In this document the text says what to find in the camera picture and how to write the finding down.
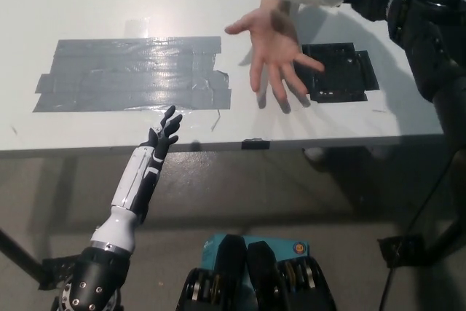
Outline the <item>person's bare hand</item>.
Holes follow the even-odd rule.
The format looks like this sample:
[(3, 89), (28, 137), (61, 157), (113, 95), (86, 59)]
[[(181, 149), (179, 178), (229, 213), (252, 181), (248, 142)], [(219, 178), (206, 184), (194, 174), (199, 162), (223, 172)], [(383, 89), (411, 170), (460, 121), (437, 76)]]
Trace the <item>person's bare hand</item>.
[(271, 87), (283, 113), (291, 112), (286, 90), (308, 104), (308, 89), (298, 77), (295, 65), (317, 72), (323, 72), (325, 68), (320, 61), (302, 52), (291, 19), (291, 3), (286, 0), (260, 0), (258, 8), (225, 28), (228, 35), (243, 32), (250, 35), (250, 87), (257, 94), (259, 106), (266, 104), (261, 91), (264, 81)]

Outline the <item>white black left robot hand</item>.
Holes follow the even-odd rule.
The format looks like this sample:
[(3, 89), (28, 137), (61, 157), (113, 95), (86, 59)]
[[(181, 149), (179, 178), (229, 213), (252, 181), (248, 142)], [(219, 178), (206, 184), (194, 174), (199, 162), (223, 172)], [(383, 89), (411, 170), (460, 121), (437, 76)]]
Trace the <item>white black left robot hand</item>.
[(169, 148), (178, 140), (175, 133), (181, 120), (171, 106), (160, 124), (149, 129), (147, 141), (135, 148), (116, 188), (110, 216), (90, 239), (92, 247), (133, 254), (135, 231), (146, 218)]

